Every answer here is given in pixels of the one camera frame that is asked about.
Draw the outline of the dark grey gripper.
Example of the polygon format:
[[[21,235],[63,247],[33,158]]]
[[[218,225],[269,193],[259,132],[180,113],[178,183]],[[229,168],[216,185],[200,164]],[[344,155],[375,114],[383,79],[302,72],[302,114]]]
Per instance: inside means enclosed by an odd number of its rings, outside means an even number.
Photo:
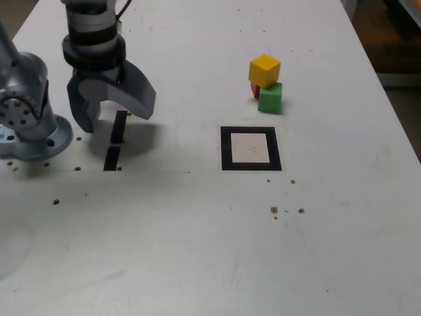
[[[98,81],[105,82],[102,97]],[[144,73],[129,61],[105,70],[99,70],[95,65],[80,65],[73,71],[67,91],[74,120],[90,134],[97,125],[101,101],[113,101],[133,115],[149,120],[157,95]]]

